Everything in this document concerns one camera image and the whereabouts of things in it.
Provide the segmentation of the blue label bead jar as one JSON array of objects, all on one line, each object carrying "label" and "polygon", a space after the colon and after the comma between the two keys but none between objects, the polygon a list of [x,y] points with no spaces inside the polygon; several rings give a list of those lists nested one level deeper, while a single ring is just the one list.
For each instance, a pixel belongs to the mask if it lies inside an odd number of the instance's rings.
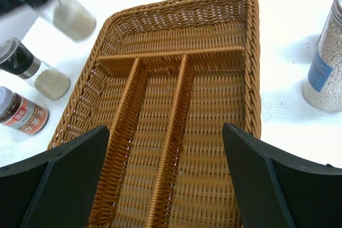
[{"label": "blue label bead jar", "polygon": [[341,0],[334,0],[302,94],[317,109],[341,111]]}]

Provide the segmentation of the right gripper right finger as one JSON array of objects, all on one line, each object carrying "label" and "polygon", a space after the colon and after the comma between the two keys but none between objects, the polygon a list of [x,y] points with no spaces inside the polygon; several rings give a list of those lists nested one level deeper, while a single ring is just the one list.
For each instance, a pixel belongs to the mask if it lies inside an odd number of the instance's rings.
[{"label": "right gripper right finger", "polygon": [[243,227],[341,227],[341,169],[222,127]]}]

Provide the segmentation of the black top glass grinder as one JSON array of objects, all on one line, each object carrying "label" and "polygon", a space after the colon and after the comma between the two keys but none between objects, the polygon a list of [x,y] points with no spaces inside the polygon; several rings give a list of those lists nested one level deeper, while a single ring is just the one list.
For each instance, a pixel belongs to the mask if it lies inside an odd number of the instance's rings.
[{"label": "black top glass grinder", "polygon": [[1,70],[21,78],[50,100],[61,98],[71,84],[64,73],[35,57],[15,37],[1,42]]}]

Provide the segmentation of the red label sauce jar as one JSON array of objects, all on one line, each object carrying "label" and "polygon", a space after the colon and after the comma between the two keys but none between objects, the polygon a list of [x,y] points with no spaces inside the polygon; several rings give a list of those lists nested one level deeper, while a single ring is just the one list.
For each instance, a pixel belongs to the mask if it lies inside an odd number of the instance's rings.
[{"label": "red label sauce jar", "polygon": [[48,119],[49,111],[46,108],[1,87],[1,125],[34,135],[44,128]]}]

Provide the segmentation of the black cap salt shaker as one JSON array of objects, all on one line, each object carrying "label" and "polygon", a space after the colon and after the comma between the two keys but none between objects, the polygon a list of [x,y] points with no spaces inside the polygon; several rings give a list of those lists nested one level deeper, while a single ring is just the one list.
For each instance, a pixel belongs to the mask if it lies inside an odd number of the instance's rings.
[{"label": "black cap salt shaker", "polygon": [[77,0],[49,0],[39,12],[45,21],[74,42],[86,40],[97,25],[96,18]]}]

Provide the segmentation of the brown wicker divided tray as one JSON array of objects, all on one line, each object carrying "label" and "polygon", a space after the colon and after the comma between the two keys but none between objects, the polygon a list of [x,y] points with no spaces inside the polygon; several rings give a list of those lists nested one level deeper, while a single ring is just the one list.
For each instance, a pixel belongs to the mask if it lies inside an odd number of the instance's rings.
[{"label": "brown wicker divided tray", "polygon": [[165,0],[105,20],[48,147],[109,128],[88,227],[242,227],[226,122],[261,136],[258,0]]}]

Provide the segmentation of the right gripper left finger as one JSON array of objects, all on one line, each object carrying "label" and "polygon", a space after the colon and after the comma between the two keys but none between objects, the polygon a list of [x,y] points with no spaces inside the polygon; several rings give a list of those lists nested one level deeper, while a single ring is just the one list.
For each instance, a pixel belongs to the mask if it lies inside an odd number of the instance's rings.
[{"label": "right gripper left finger", "polygon": [[86,227],[109,138],[104,125],[1,167],[1,227]]}]

